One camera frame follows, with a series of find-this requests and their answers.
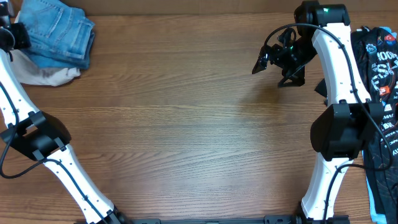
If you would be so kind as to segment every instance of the blue jeans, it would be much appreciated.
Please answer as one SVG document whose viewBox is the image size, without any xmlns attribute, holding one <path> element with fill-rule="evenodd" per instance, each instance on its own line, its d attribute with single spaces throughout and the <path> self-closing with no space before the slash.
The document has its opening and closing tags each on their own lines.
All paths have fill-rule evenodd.
<svg viewBox="0 0 398 224">
<path fill-rule="evenodd" d="M 89 67 L 94 23 L 82 9 L 59 0 L 24 0 L 19 22 L 32 44 L 24 52 L 38 67 Z"/>
</svg>

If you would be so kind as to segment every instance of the wooden table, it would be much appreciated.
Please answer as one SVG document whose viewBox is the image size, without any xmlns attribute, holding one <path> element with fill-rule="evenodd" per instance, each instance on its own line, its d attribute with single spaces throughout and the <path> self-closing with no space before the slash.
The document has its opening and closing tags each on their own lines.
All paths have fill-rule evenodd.
<svg viewBox="0 0 398 224">
<path fill-rule="evenodd" d="M 398 30 L 395 12 L 350 16 L 353 29 Z M 294 211 L 315 162 L 310 126 L 325 110 L 313 90 L 323 77 L 320 61 L 306 67 L 306 84 L 297 88 L 278 89 L 275 66 L 251 75 L 264 39 L 293 22 L 291 13 L 90 19 L 90 69 L 68 85 L 25 89 L 64 122 L 82 166 L 115 205 L 131 218 L 168 220 Z M 4 170 L 15 174 L 31 163 L 11 150 Z M 0 223 L 83 218 L 42 166 L 0 179 L 0 202 Z M 363 170 L 348 171 L 335 212 L 371 222 Z"/>
</svg>

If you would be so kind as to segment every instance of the clothing pile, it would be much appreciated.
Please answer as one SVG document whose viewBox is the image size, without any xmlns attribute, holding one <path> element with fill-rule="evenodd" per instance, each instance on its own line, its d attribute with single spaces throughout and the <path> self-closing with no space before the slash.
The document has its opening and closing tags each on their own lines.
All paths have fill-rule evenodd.
<svg viewBox="0 0 398 224">
<path fill-rule="evenodd" d="M 31 47 L 11 51 L 21 83 L 58 86 L 90 66 L 94 23 L 82 9 L 59 0 L 24 0 L 16 22 L 25 25 Z"/>
<path fill-rule="evenodd" d="M 393 165 L 384 172 L 366 171 L 372 221 L 398 223 L 398 45 L 397 34 L 388 27 L 362 27 L 351 34 L 353 52 L 359 74 L 372 101 L 384 105 L 380 128 L 393 150 Z M 363 151 L 364 164 L 375 169 L 387 166 L 390 160 L 386 143 L 376 133 Z"/>
</svg>

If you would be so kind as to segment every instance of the white cloth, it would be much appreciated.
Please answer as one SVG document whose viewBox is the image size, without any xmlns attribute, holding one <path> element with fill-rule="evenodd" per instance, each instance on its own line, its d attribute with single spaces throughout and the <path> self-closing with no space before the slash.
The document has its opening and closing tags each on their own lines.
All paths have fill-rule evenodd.
<svg viewBox="0 0 398 224">
<path fill-rule="evenodd" d="M 78 68 L 39 68 L 20 50 L 11 51 L 11 68 L 20 83 L 59 86 L 80 76 Z"/>
</svg>

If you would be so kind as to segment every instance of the black patterned fabric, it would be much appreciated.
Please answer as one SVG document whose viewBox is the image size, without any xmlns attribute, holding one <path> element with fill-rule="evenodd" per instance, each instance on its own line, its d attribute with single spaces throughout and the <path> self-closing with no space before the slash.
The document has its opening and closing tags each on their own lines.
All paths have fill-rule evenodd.
<svg viewBox="0 0 398 224">
<path fill-rule="evenodd" d="M 359 74 L 371 94 L 373 101 L 380 101 L 384 105 L 384 117 L 380 128 L 393 150 L 394 165 L 385 172 L 366 171 L 369 187 L 374 196 L 376 213 L 385 214 L 388 224 L 398 223 L 397 196 L 398 189 L 393 186 L 398 182 L 398 45 L 396 39 L 382 28 L 351 34 L 351 42 Z M 386 143 L 378 134 L 364 151 L 366 166 L 381 168 L 389 163 L 389 153 Z"/>
</svg>

